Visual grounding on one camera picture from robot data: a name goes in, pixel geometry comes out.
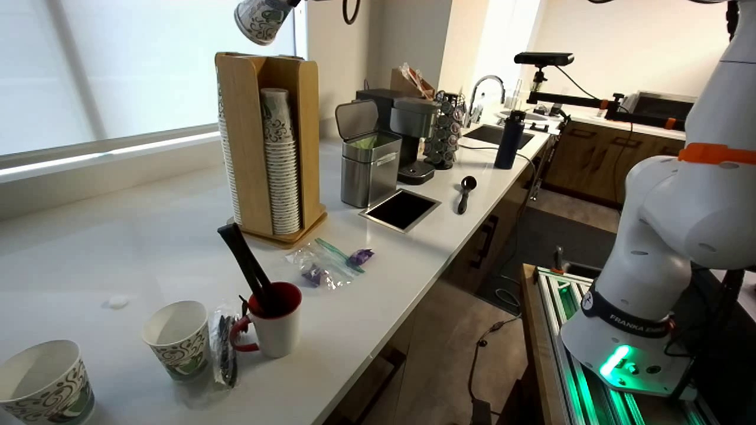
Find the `spoon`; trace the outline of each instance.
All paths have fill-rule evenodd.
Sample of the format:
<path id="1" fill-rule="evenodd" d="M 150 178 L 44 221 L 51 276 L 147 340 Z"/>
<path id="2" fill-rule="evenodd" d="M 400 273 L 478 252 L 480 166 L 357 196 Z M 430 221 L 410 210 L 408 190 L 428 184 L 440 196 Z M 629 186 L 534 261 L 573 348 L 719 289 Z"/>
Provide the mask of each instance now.
<path id="1" fill-rule="evenodd" d="M 464 199 L 459 202 L 456 213 L 464 215 L 467 210 L 467 193 L 478 186 L 478 180 L 467 176 L 459 186 L 464 190 Z"/>

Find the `kitchen counter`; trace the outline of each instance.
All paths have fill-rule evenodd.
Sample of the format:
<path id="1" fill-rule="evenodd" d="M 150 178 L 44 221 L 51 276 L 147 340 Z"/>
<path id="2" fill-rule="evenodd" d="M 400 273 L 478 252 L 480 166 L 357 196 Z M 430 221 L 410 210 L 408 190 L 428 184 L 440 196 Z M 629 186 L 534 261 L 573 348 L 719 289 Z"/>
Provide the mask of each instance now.
<path id="1" fill-rule="evenodd" d="M 545 140 L 537 136 L 512 171 L 492 169 L 494 144 L 460 140 L 456 169 L 406 186 L 440 202 L 410 232 L 339 204 L 339 144 L 324 141 L 329 217 L 306 241 L 326 239 L 345 252 L 371 248 L 376 258 L 339 290 L 305 289 L 296 353 L 275 361 L 238 354 L 230 392 L 174 386 L 139 337 L 161 304 L 200 300 L 213 317 L 237 313 L 237 297 L 249 296 L 214 235 L 232 215 L 225 169 L 0 223 L 0 359 L 43 340 L 76 340 L 97 398 L 93 424 L 321 424 Z M 478 178 L 478 190 L 467 213 L 456 215 L 465 176 Z M 249 243 L 272 278 L 297 278 L 283 261 L 291 248 Z"/>
<path id="2" fill-rule="evenodd" d="M 599 125 L 599 128 L 612 128 L 612 130 L 624 130 L 624 133 L 631 130 L 631 124 L 627 124 L 627 120 L 606 120 L 606 119 L 595 117 L 595 114 L 573 114 L 571 119 L 578 120 L 578 124 L 588 124 L 588 125 Z M 686 133 L 680 133 L 680 130 L 666 130 L 666 128 L 651 128 L 651 125 L 634 124 L 634 133 L 664 138 L 664 140 L 682 140 L 686 141 Z"/>

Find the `camera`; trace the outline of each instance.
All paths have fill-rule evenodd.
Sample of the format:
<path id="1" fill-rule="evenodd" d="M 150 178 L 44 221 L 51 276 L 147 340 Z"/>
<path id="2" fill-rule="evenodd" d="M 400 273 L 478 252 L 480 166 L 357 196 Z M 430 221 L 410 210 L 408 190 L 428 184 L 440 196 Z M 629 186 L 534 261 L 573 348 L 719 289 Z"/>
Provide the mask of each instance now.
<path id="1" fill-rule="evenodd" d="M 520 53 L 515 65 L 531 65 L 531 66 L 569 66 L 573 62 L 571 53 Z"/>

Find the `robotic arm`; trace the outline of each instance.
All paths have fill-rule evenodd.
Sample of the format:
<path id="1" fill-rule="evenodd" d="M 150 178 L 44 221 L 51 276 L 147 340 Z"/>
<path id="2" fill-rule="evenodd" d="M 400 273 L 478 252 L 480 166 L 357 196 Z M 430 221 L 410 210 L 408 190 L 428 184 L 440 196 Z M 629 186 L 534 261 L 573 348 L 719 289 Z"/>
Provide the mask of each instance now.
<path id="1" fill-rule="evenodd" d="M 606 386 L 668 398 L 689 367 L 668 354 L 668 313 L 689 262 L 756 264 L 756 2 L 686 124 L 677 158 L 654 157 L 627 178 L 627 205 L 602 274 L 560 340 Z"/>

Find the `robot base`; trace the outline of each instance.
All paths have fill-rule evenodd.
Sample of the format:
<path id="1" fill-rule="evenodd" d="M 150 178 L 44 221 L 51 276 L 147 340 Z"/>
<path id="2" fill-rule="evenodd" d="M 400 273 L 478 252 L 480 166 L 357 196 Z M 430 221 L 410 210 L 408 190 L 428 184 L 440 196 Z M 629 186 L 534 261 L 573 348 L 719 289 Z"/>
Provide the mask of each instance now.
<path id="1" fill-rule="evenodd" d="M 668 398 L 691 363 L 668 336 L 631 336 L 582 310 L 565 324 L 560 340 L 578 363 L 622 392 Z"/>

